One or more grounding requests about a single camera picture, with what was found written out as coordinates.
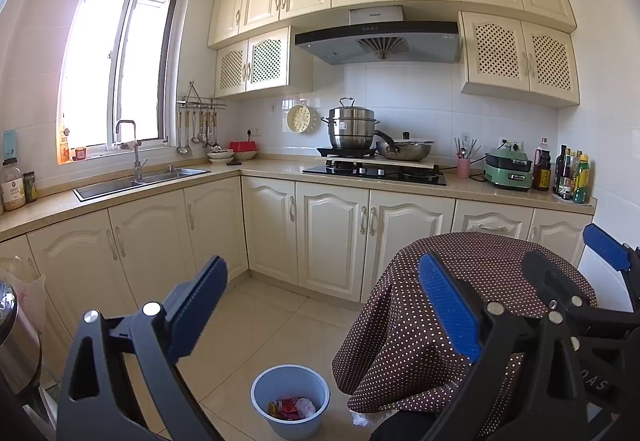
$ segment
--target range hood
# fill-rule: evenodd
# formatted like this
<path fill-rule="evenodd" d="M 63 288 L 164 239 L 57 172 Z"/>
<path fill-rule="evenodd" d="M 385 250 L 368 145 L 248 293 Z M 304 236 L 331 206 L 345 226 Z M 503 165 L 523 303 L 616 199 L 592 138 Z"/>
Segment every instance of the range hood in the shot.
<path fill-rule="evenodd" d="M 350 11 L 350 25 L 296 35 L 296 46 L 325 62 L 456 63 L 460 34 L 455 22 L 404 21 L 401 6 Z"/>

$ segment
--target polka dot tablecloth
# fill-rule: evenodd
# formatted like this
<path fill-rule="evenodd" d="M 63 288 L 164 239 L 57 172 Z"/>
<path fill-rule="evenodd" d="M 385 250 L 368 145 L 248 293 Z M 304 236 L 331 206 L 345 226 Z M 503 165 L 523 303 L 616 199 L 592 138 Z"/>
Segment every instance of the polka dot tablecloth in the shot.
<path fill-rule="evenodd" d="M 447 233 L 402 248 L 386 268 L 333 361 L 338 388 L 360 413 L 413 410 L 439 413 L 469 370 L 418 281 L 418 262 L 434 251 L 452 275 L 469 281 L 485 301 L 542 317 L 548 310 L 522 275 L 522 258 L 538 250 L 577 283 L 596 305 L 591 285 L 567 261 L 538 244 L 487 233 Z M 483 432 L 495 429 L 522 361 L 513 355 Z"/>

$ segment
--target lattice cabinet door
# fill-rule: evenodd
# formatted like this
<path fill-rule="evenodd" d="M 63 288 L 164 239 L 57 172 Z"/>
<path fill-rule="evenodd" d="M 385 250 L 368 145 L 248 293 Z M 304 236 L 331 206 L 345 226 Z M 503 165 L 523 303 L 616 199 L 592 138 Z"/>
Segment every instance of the lattice cabinet door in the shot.
<path fill-rule="evenodd" d="M 246 90 L 287 85 L 290 29 L 249 39 Z"/>
<path fill-rule="evenodd" d="M 247 40 L 218 51 L 216 63 L 216 98 L 246 90 Z"/>
<path fill-rule="evenodd" d="M 468 81 L 529 90 L 527 55 L 519 20 L 462 13 Z"/>
<path fill-rule="evenodd" d="M 522 22 L 522 30 L 532 69 L 531 91 L 580 103 L 571 36 L 527 22 Z"/>

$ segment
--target green appliance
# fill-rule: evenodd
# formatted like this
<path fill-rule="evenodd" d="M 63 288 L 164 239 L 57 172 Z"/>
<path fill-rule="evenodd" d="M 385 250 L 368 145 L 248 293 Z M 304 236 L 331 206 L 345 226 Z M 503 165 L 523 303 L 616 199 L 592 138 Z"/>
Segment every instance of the green appliance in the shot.
<path fill-rule="evenodd" d="M 484 178 L 491 184 L 523 192 L 531 188 L 531 161 L 518 145 L 492 149 L 484 155 L 484 163 Z"/>

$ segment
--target lower cabinet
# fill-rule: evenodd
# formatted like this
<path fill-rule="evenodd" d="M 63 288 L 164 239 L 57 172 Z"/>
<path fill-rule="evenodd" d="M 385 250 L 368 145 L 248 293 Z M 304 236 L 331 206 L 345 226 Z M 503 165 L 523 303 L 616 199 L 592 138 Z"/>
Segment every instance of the lower cabinet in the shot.
<path fill-rule="evenodd" d="M 298 284 L 360 301 L 369 190 L 296 184 Z"/>
<path fill-rule="evenodd" d="M 524 206 L 458 200 L 451 231 L 480 231 L 526 240 L 532 216 L 533 208 Z"/>
<path fill-rule="evenodd" d="M 298 284 L 296 183 L 242 177 L 242 209 L 250 268 Z"/>
<path fill-rule="evenodd" d="M 361 302 L 367 301 L 400 249 L 418 239 L 451 231 L 455 205 L 455 199 L 444 197 L 371 191 Z"/>
<path fill-rule="evenodd" d="M 591 215 L 536 208 L 527 240 L 546 247 L 578 267 L 584 251 L 582 230 L 592 218 Z"/>
<path fill-rule="evenodd" d="M 15 262 L 14 257 L 19 257 L 22 262 Z M 0 270 L 11 272 L 23 282 L 31 282 L 40 277 L 25 235 L 0 244 Z M 71 335 L 48 295 L 45 296 L 45 307 L 47 318 L 42 337 L 42 357 L 47 369 L 52 372 L 53 378 L 60 381 L 65 370 L 66 355 L 71 347 Z M 45 369 L 42 370 L 40 382 L 43 385 L 53 383 Z"/>
<path fill-rule="evenodd" d="M 107 210 L 70 218 L 27 235 L 47 294 L 71 336 L 87 309 L 106 317 L 138 307 L 125 277 Z"/>
<path fill-rule="evenodd" d="M 196 275 L 182 190 L 114 206 L 109 217 L 139 307 Z"/>
<path fill-rule="evenodd" d="M 184 202 L 196 269 L 201 270 L 213 255 L 225 259 L 229 280 L 249 269 L 240 178 L 185 188 Z"/>

